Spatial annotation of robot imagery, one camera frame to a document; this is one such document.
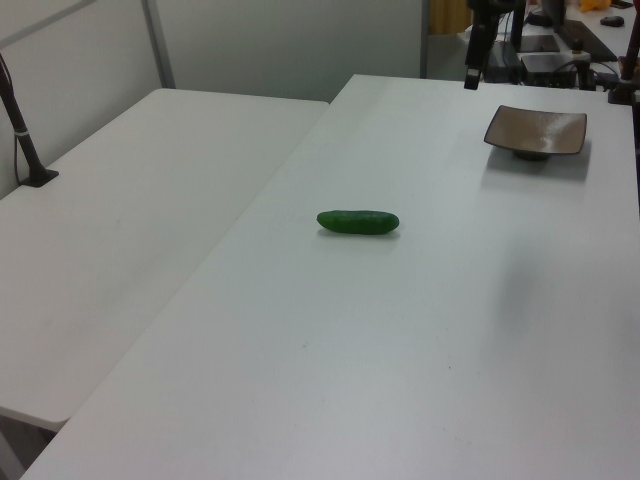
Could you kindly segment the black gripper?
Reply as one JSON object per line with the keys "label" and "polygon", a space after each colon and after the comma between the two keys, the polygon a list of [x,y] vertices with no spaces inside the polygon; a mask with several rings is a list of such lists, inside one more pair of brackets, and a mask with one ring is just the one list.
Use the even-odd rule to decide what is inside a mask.
{"label": "black gripper", "polygon": [[468,0],[467,6],[472,11],[474,26],[471,29],[467,46],[464,88],[476,90],[480,82],[481,70],[486,68],[495,43],[496,25],[506,13],[506,2],[501,0]]}

